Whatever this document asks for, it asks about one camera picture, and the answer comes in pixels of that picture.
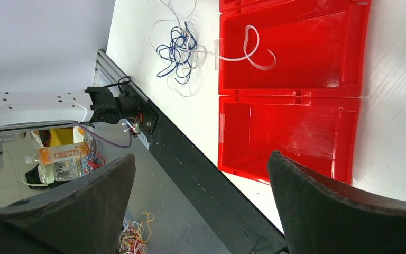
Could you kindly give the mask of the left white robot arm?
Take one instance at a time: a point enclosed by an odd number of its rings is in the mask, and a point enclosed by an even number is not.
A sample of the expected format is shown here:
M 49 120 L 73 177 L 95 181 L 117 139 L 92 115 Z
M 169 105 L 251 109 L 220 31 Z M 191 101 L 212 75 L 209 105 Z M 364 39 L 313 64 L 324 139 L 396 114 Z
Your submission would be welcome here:
M 109 86 L 67 93 L 0 91 L 0 128 L 54 121 L 116 124 L 137 116 L 140 103 L 136 95 L 114 96 Z

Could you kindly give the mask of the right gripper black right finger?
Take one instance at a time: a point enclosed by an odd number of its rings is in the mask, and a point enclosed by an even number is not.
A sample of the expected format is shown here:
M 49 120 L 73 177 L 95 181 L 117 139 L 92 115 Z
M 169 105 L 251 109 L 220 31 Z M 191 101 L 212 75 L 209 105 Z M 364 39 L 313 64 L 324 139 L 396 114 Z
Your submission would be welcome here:
M 406 201 L 349 186 L 279 151 L 267 169 L 290 253 L 406 253 Z

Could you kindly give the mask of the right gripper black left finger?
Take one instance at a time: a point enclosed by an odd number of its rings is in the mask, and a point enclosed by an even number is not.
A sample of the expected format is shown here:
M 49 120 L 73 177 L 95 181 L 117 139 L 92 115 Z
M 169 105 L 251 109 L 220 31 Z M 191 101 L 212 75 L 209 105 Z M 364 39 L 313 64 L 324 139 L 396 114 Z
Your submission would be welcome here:
M 127 154 L 0 207 L 0 253 L 115 253 L 136 173 Z

